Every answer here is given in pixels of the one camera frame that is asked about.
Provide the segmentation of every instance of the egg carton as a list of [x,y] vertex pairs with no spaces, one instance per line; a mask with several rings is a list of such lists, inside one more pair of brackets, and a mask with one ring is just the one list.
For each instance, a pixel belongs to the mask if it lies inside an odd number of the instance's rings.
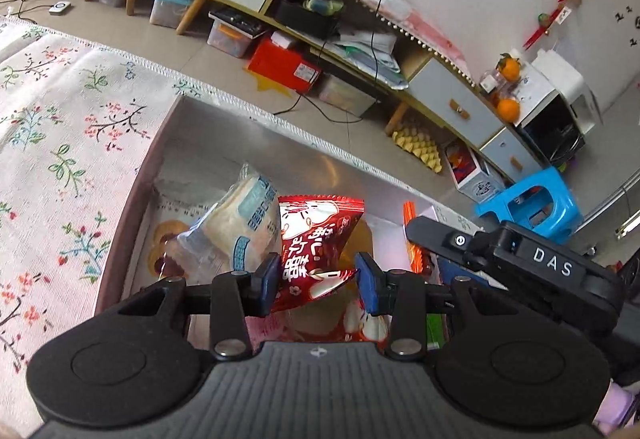
[[397,146],[405,152],[415,155],[428,168],[439,174],[442,172],[442,162],[440,152],[435,141],[431,139],[428,132],[415,126],[399,123],[396,126],[391,139]]

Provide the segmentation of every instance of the tile floor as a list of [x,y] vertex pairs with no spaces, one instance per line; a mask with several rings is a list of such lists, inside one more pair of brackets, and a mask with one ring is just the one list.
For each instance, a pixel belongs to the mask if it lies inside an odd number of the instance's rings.
[[[20,1],[3,3],[18,11]],[[48,7],[58,0],[29,0],[23,6],[23,17],[41,25],[129,51],[170,69],[210,83],[266,111],[277,112],[289,108],[295,98],[287,98],[274,90],[259,92],[255,78],[242,70],[246,63],[206,44],[210,22],[197,25],[199,30],[177,36],[171,29],[151,25],[148,21],[151,0],[138,0],[136,15],[128,17],[122,8],[111,8],[97,2],[69,0],[73,8],[64,16],[52,16]],[[30,8],[42,5],[33,11]],[[324,113],[335,120],[355,120],[353,116],[318,101]],[[300,101],[295,110],[282,115],[289,122],[349,151],[369,164],[393,175],[424,194],[446,204],[453,210],[474,218],[473,202],[460,194],[445,172],[434,174],[414,156],[401,151],[383,133],[383,115],[364,119],[355,124],[336,124],[324,119],[307,101]]]

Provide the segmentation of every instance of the wooden drawer handle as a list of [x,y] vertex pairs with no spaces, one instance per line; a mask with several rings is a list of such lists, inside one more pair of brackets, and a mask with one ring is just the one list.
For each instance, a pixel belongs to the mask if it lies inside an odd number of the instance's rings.
[[522,172],[523,168],[522,168],[522,165],[520,164],[520,161],[518,161],[518,160],[517,160],[516,158],[514,158],[514,157],[511,157],[510,162],[511,162],[511,166],[513,166],[514,168],[516,168],[516,170],[517,170],[518,172]]
[[462,108],[455,99],[449,101],[449,106],[451,107],[451,110],[458,114],[462,119],[467,120],[471,117],[471,115]]

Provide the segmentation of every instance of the black electronic device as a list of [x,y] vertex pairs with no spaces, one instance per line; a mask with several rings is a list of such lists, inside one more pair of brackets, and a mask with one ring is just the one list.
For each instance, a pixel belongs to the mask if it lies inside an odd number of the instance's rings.
[[[596,345],[624,314],[622,280],[515,225],[471,236],[419,217],[406,233],[510,291],[465,276],[428,285],[357,254],[366,310],[393,316],[384,351],[278,342],[253,351],[244,317],[269,313],[278,255],[210,285],[164,279],[36,352],[27,384],[46,423],[33,438],[600,437],[590,423],[610,370]],[[204,313],[207,351],[184,339],[189,315]],[[435,352],[428,313],[452,322]]]
[[518,127],[518,131],[556,168],[571,161],[585,145],[571,107],[560,95],[525,126]]

